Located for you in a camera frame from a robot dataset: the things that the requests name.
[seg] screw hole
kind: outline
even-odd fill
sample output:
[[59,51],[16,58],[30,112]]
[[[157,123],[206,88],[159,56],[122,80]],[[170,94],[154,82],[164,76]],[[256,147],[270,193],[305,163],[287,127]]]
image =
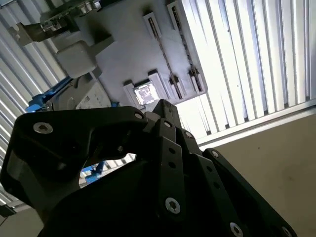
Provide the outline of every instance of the screw hole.
[[240,233],[239,229],[238,229],[236,226],[234,226],[234,231],[235,231],[237,234]]
[[139,113],[135,113],[135,117],[137,117],[138,119],[142,119],[143,118],[143,116],[141,115],[141,114],[139,114]]
[[172,127],[172,125],[167,121],[164,122],[164,125],[166,125],[167,127]]
[[214,182],[213,184],[214,184],[214,187],[216,187],[217,189],[220,188],[218,183]]
[[176,151],[172,148],[169,148],[169,151],[172,153],[172,154],[176,154]]
[[168,164],[169,164],[170,168],[172,168],[172,169],[176,168],[176,164],[175,163],[169,162]]
[[40,125],[39,129],[43,130],[43,131],[47,131],[48,130],[48,128],[45,125]]

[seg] gray floor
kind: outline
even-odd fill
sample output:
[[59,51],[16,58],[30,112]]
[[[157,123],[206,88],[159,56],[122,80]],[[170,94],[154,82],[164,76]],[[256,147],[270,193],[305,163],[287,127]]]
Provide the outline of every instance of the gray floor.
[[[313,237],[316,236],[315,147],[316,116],[310,116],[217,149],[298,236]],[[35,237],[41,228],[35,212],[27,210],[8,218],[0,227],[0,236]]]

